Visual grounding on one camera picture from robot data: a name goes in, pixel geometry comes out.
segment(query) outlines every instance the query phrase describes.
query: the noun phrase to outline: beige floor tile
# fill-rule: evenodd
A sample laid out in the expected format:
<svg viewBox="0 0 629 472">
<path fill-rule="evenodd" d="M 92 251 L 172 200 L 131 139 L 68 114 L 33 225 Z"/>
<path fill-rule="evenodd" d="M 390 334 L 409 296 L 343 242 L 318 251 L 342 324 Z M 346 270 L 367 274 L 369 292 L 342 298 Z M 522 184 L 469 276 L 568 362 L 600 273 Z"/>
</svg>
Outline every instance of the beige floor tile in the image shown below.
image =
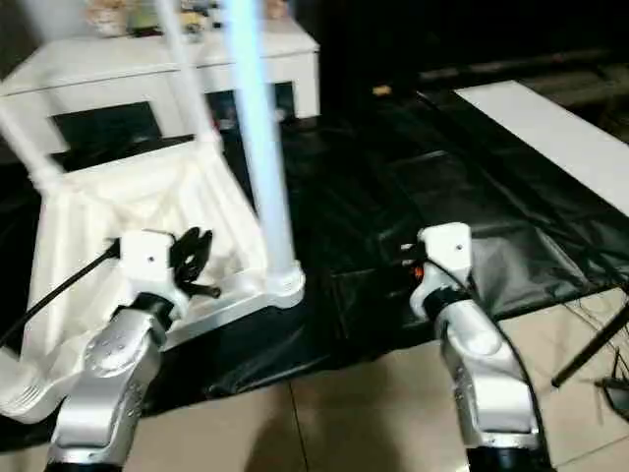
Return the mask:
<svg viewBox="0 0 629 472">
<path fill-rule="evenodd" d="M 313 472 L 466 470 L 454 405 L 442 395 L 389 406 L 298 405 L 298 417 Z"/>
<path fill-rule="evenodd" d="M 47 454 L 47 445 L 10 454 L 0 454 L 0 470 L 2 472 L 42 472 L 46 465 Z"/>
<path fill-rule="evenodd" d="M 560 389 L 550 379 L 594 332 L 564 307 L 503 324 L 521 351 L 540 399 L 553 463 L 561 464 L 629 435 L 592 381 L 606 375 L 613 355 L 602 352 Z"/>
<path fill-rule="evenodd" d="M 451 381 L 438 346 L 293 381 L 310 470 L 464 470 Z"/>
<path fill-rule="evenodd" d="M 292 381 L 302 407 L 390 405 L 426 394 L 449 394 L 451 380 L 436 342 L 391 352 L 374 362 Z"/>
<path fill-rule="evenodd" d="M 47 447 L 0 456 L 2 472 L 41 472 Z M 141 421 L 125 472 L 305 470 L 287 385 Z"/>
<path fill-rule="evenodd" d="M 549 378 L 558 373 L 596 332 L 565 307 L 530 313 L 503 324 L 522 355 L 533 367 Z M 604 347 L 575 379 L 593 380 L 607 375 L 613 362 L 613 350 Z"/>
<path fill-rule="evenodd" d="M 559 467 L 559 472 L 617 472 L 627 470 L 627 464 L 629 464 L 629 438 L 579 457 Z"/>
</svg>

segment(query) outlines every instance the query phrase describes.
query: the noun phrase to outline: black tarp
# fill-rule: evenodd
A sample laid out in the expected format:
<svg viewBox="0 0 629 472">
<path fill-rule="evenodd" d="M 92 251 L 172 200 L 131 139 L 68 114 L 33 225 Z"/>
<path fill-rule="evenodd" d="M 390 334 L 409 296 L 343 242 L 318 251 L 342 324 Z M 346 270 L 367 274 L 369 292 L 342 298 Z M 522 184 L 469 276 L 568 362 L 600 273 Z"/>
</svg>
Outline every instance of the black tarp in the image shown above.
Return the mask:
<svg viewBox="0 0 629 472">
<path fill-rule="evenodd" d="M 629 218 L 457 95 L 388 97 L 368 109 L 282 128 L 296 248 L 307 273 L 304 302 L 261 310 L 165 353 L 145 414 L 431 339 L 408 307 L 414 281 L 399 250 L 425 226 L 472 226 L 474 283 L 486 310 L 501 319 L 627 280 Z M 250 195 L 241 143 L 224 138 Z M 96 160 L 172 142 L 123 143 Z M 94 164 L 80 151 L 59 159 L 68 169 Z M 34 191 L 11 175 L 0 176 L 0 251 L 22 263 L 10 267 L 3 326 L 25 307 L 38 209 Z M 51 425 L 2 419 L 0 448 L 44 441 Z"/>
</svg>

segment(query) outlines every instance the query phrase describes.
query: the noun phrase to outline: silver robot arm segment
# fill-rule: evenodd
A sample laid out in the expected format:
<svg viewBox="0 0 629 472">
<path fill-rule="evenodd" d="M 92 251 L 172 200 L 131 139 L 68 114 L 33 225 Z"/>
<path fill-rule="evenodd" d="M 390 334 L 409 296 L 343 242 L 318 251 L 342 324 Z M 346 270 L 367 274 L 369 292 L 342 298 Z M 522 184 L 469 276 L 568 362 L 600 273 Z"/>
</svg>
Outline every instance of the silver robot arm segment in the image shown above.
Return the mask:
<svg viewBox="0 0 629 472">
<path fill-rule="evenodd" d="M 419 244 L 424 277 L 411 307 L 433 323 L 441 341 L 470 470 L 552 470 L 524 366 L 466 289 L 472 268 L 469 226 L 427 228 Z"/>
</svg>

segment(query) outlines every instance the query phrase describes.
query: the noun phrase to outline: toy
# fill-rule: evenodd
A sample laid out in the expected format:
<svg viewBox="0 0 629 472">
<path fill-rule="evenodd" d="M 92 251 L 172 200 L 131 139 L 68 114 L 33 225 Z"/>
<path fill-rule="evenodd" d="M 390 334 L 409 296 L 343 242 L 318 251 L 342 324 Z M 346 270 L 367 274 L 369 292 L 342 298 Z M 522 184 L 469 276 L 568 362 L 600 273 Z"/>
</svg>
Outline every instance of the toy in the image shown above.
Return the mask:
<svg viewBox="0 0 629 472">
<path fill-rule="evenodd" d="M 127 0 L 87 0 L 87 22 L 104 37 L 127 33 Z"/>
</svg>

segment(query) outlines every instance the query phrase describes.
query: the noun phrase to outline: black wire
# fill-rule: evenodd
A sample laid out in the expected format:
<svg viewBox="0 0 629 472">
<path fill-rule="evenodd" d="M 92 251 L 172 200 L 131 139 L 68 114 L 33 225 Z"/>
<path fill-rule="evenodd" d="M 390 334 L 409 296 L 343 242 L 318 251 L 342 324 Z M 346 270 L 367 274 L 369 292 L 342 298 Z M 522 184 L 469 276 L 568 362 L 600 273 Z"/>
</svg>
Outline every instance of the black wire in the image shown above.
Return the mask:
<svg viewBox="0 0 629 472">
<path fill-rule="evenodd" d="M 470 287 L 468 287 L 459 277 L 453 274 L 449 269 L 447 269 L 442 264 L 438 263 L 437 261 L 431 258 L 426 258 L 426 262 L 431 264 L 432 266 L 435 266 L 436 268 L 441 270 L 443 273 L 445 273 L 448 277 L 452 279 L 453 282 L 455 282 L 458 285 L 458 287 L 461 290 L 463 290 L 467 295 L 469 295 L 476 302 L 477 305 L 479 305 L 480 307 L 482 306 L 478 300 L 477 294 L 474 293 L 470 289 Z M 540 437 L 540 443 L 542 447 L 542 453 L 544 454 L 544 460 L 547 461 L 548 464 L 550 464 L 550 453 L 549 453 L 550 449 L 548 448 L 548 441 L 546 439 L 546 431 L 543 425 L 542 410 L 540 408 L 540 403 L 538 402 L 538 396 L 536 395 L 535 390 L 533 389 L 533 381 L 524 364 L 522 355 L 520 354 L 520 351 L 518 351 L 518 349 L 515 347 L 513 342 L 511 342 L 511 339 L 504 332 L 500 324 L 498 324 L 498 322 L 490 316 L 487 316 L 487 318 L 490 320 L 490 322 L 493 324 L 496 330 L 502 335 L 502 338 L 506 341 L 506 343 L 511 348 L 511 351 L 513 352 L 513 356 L 515 357 L 516 362 L 519 364 L 520 369 L 522 370 L 524 380 L 529 386 L 529 392 L 531 393 L 531 398 L 533 401 L 533 410 L 534 410 L 534 413 L 538 422 L 539 437 Z"/>
<path fill-rule="evenodd" d="M 20 330 L 22 326 L 29 322 L 29 320 L 34 317 L 37 313 L 39 313 L 46 305 L 52 302 L 55 298 L 57 298 L 63 291 L 70 288 L 75 282 L 79 279 L 85 277 L 88 273 L 93 271 L 95 268 L 100 266 L 104 261 L 110 258 L 117 257 L 120 252 L 120 246 L 118 241 L 114 242 L 102 255 L 98 256 L 91 263 L 83 267 L 77 273 L 63 281 L 59 286 L 57 286 L 53 291 L 44 296 L 41 300 L 35 303 L 26 313 L 24 313 L 21 317 L 19 317 L 9 329 L 0 336 L 0 349 L 5 346 L 7 341 L 13 336 L 17 331 Z"/>
</svg>

